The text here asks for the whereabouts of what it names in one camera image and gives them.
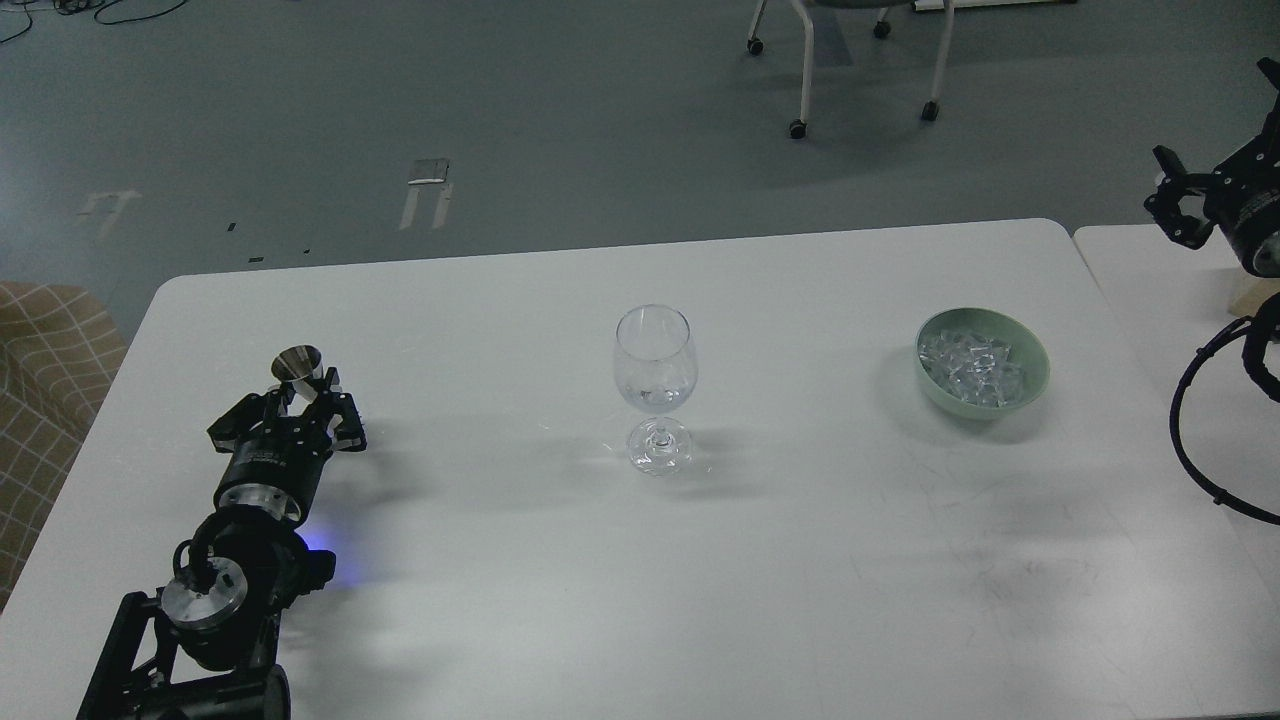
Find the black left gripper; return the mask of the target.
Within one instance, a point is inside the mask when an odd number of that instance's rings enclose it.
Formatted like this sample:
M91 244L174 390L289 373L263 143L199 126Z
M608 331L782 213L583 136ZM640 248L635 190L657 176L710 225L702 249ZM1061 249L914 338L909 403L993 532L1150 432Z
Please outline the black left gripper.
M342 388L337 368L301 379L300 395L308 401L302 415L288 415L292 389L270 389L246 395L207 428L214 450L230 456L212 495L215 507L256 507L285 527L301 527L332 455L367 448L355 397Z

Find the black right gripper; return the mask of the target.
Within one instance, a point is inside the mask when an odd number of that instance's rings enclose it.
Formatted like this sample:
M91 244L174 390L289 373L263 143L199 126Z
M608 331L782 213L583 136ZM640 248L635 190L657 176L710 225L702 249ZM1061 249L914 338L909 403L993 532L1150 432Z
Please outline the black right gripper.
M1263 56L1256 63L1275 91L1275 100L1258 136L1242 145L1212 172L1193 173L1178 154L1155 146L1161 170L1155 192L1144 209L1166 237L1185 249L1202 249L1220 227L1242 268L1256 277L1279 278L1279 61ZM1206 215L1181 210L1181 200L1201 196Z

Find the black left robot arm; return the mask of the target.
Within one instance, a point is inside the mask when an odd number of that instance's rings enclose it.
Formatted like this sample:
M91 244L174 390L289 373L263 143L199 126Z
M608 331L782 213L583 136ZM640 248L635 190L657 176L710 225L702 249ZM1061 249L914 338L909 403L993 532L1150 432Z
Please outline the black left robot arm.
M165 585L122 598L78 717L291 716L282 618L337 571L337 556L310 547L300 528L326 462L365 451L367 437L334 366L279 356L271 370L271 389L209 427L229 457L214 510L175 547Z

